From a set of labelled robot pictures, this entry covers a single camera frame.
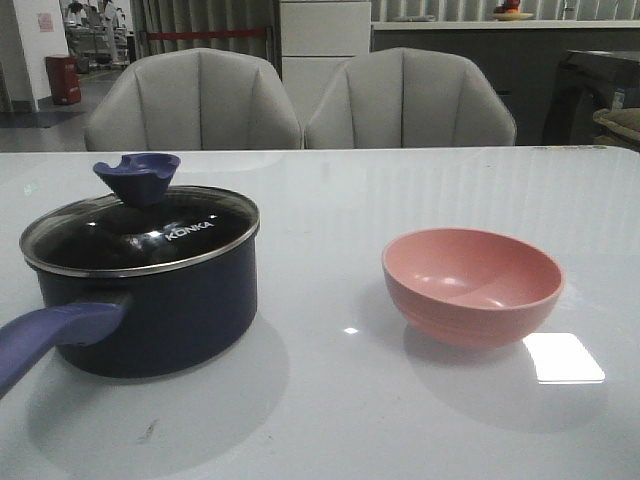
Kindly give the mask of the pink bowl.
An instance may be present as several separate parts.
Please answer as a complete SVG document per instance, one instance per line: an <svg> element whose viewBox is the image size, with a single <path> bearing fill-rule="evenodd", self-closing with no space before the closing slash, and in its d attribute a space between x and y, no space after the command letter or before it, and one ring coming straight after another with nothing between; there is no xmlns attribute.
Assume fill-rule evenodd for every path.
<svg viewBox="0 0 640 480"><path fill-rule="evenodd" d="M509 345L550 315L565 285L544 251L501 234L437 228L404 234L382 253L389 295L407 322L442 343Z"/></svg>

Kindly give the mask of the glass lid with blue knob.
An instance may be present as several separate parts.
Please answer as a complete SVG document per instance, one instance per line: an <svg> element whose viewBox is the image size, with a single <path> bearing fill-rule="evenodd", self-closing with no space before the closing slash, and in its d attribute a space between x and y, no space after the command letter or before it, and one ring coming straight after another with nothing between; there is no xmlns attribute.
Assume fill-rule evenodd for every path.
<svg viewBox="0 0 640 480"><path fill-rule="evenodd" d="M137 277L208 261L257 233L253 200L217 187L172 185L180 163L156 152L124 154L116 166L96 163L109 194L32 222L19 242L25 261L69 277Z"/></svg>

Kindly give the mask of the dark blue saucepan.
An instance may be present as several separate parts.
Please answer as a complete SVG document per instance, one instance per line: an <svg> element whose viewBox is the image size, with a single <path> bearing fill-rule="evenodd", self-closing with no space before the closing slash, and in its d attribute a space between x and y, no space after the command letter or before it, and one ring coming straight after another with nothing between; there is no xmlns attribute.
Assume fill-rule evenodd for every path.
<svg viewBox="0 0 640 480"><path fill-rule="evenodd" d="M51 349L116 378L163 375L215 356L257 310L254 237L208 261L137 277L69 277L31 266L45 305L2 328L2 389Z"/></svg>

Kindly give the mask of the right grey upholstered chair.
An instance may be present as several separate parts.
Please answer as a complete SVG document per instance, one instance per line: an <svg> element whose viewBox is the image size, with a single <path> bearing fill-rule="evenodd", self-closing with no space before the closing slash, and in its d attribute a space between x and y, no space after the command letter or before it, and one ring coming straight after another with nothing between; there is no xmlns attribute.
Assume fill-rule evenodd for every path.
<svg viewBox="0 0 640 480"><path fill-rule="evenodd" d="M356 56L328 81L304 131L308 149L512 146L516 122L481 69L448 53Z"/></svg>

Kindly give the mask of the grey upholstered chair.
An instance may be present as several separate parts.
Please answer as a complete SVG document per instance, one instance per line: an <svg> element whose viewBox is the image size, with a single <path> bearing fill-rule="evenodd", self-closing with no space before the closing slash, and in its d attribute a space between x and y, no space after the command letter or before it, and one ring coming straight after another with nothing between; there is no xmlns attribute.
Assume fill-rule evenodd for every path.
<svg viewBox="0 0 640 480"><path fill-rule="evenodd" d="M302 130L275 68L211 48L127 67L90 115L89 151L283 150Z"/></svg>
<svg viewBox="0 0 640 480"><path fill-rule="evenodd" d="M512 146L516 122L481 69L448 53L356 56L328 81L304 131L308 149Z"/></svg>

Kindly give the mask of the left grey upholstered chair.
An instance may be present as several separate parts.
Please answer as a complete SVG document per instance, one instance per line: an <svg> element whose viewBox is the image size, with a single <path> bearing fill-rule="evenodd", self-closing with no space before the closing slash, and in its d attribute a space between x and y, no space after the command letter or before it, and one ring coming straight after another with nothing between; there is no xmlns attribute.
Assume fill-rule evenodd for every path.
<svg viewBox="0 0 640 480"><path fill-rule="evenodd" d="M283 150L302 130L275 68L211 48L127 67L90 115L89 151Z"/></svg>

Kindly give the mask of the white cabinet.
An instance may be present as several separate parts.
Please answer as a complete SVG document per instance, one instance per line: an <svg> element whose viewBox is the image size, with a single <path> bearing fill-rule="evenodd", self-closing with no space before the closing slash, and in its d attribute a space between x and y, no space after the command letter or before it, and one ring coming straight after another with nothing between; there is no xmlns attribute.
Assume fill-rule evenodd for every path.
<svg viewBox="0 0 640 480"><path fill-rule="evenodd" d="M334 69L370 50L369 1L281 1L282 81L305 125Z"/></svg>

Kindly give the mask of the dark grey counter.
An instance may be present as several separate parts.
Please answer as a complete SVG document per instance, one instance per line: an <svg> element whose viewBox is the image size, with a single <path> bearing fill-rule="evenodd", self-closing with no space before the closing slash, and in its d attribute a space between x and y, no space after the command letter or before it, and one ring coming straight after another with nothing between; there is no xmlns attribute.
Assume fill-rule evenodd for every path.
<svg viewBox="0 0 640 480"><path fill-rule="evenodd" d="M558 63L569 50L637 51L639 23L521 20L376 22L372 48L433 50L475 62L514 116L520 145L544 145Z"/></svg>

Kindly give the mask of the fruit plate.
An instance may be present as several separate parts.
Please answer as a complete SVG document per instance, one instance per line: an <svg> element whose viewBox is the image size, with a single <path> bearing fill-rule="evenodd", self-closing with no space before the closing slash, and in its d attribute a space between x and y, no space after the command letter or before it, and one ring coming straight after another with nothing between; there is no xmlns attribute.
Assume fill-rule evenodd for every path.
<svg viewBox="0 0 640 480"><path fill-rule="evenodd" d="M522 12L520 10L520 4L520 0L504 0L493 9L491 17L498 21L521 21L531 19L534 14Z"/></svg>

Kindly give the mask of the red bin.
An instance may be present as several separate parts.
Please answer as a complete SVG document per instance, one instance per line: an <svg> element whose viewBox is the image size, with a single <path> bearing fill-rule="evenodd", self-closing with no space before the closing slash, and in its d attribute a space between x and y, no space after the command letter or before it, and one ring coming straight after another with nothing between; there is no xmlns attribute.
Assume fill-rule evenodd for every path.
<svg viewBox="0 0 640 480"><path fill-rule="evenodd" d="M51 55L45 58L52 101L56 105L71 105L81 101L75 58Z"/></svg>

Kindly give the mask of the dark side table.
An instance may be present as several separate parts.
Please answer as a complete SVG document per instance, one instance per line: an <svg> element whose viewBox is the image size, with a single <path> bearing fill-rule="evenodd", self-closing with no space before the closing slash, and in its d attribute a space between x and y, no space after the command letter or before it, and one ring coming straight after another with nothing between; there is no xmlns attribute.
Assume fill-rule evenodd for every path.
<svg viewBox="0 0 640 480"><path fill-rule="evenodd" d="M598 134L596 111L638 106L637 51L569 50L557 66L541 143L591 144Z"/></svg>

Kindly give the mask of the beige cushion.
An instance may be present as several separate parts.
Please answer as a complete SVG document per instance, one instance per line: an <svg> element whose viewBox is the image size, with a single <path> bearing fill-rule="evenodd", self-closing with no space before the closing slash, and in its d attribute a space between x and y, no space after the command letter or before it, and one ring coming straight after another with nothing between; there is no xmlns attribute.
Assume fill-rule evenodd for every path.
<svg viewBox="0 0 640 480"><path fill-rule="evenodd" d="M597 126L595 145L639 151L639 109L600 109L593 114Z"/></svg>

